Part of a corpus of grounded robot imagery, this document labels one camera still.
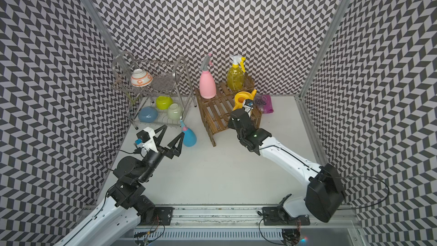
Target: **black and white pattern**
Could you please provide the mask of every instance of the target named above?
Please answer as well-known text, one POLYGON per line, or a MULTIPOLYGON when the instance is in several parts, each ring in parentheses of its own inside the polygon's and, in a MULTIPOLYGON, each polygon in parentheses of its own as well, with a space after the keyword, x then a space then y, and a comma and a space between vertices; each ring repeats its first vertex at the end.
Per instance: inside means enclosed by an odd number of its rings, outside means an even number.
MULTIPOLYGON (((359 210, 372 245, 437 245, 437 0, 353 0, 305 101, 343 176, 390 184, 359 210)), ((352 180, 360 206, 384 185, 352 180)))
POLYGON ((204 55, 226 79, 230 56, 247 58, 258 91, 296 94, 340 0, 93 0, 121 50, 140 58, 187 58, 197 86, 204 55))
POLYGON ((48 245, 97 198, 125 101, 78 0, 0 0, 0 16, 0 244, 48 245))

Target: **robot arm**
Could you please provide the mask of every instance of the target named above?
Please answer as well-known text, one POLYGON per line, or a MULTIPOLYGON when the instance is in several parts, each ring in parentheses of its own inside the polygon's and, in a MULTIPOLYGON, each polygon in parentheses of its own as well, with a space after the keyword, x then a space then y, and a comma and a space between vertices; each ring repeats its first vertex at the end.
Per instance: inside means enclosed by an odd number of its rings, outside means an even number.
POLYGON ((105 193, 104 200, 55 246, 111 245, 140 222, 152 222, 155 205, 142 195, 145 188, 141 183, 149 180, 164 157, 172 159, 182 151, 183 133, 168 144, 169 148, 160 146, 166 129, 163 125, 137 133, 135 145, 145 153, 144 159, 122 158, 114 169, 118 180, 105 193))
POLYGON ((287 196, 281 208, 292 219, 311 213, 328 222, 346 197, 337 169, 330 164, 323 167, 311 162, 282 145, 266 130, 256 129, 248 114, 250 110, 251 107, 234 110, 228 127, 237 131, 238 140, 249 151, 274 161, 306 190, 305 196, 287 196))

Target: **blue spray bottle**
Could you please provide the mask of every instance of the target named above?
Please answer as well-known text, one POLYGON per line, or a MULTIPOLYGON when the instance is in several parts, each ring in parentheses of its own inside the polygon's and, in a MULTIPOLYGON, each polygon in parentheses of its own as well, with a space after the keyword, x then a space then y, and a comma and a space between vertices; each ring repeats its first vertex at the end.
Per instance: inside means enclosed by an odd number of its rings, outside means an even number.
POLYGON ((197 141, 196 134, 194 134, 193 130, 185 126, 183 120, 180 120, 179 122, 182 127, 182 132, 185 134, 183 137, 183 144, 188 147, 195 145, 197 141))

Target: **blue bowl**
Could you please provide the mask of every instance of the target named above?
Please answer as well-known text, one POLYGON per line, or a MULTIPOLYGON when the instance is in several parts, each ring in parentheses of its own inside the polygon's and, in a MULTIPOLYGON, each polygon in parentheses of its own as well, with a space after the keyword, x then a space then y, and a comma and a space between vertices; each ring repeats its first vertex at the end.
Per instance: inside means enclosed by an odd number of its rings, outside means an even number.
POLYGON ((143 123, 151 123, 158 117, 158 112, 154 107, 143 107, 138 114, 138 119, 143 123))

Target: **plastic bag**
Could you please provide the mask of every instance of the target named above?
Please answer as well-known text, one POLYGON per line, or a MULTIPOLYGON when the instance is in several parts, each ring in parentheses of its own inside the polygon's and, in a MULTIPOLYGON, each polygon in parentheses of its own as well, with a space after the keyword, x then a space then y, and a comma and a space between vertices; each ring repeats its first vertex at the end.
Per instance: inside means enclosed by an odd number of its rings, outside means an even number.
POLYGON ((255 95, 254 103, 262 114, 272 113, 273 105, 270 95, 255 95))

